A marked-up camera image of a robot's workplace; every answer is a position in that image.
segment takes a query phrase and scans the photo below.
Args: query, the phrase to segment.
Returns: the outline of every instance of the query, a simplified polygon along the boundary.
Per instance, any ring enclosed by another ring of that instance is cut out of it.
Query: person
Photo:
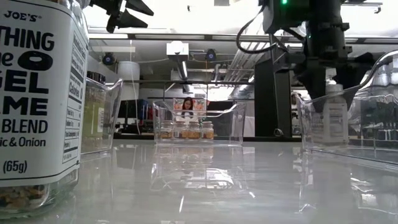
[[[178,116],[175,117],[176,121],[185,121],[185,123],[189,123],[190,121],[198,121],[198,118],[193,115],[193,99],[190,97],[186,97],[184,99],[184,102],[182,104],[182,109],[183,110],[190,110],[190,111],[184,111],[184,112],[178,112]]]

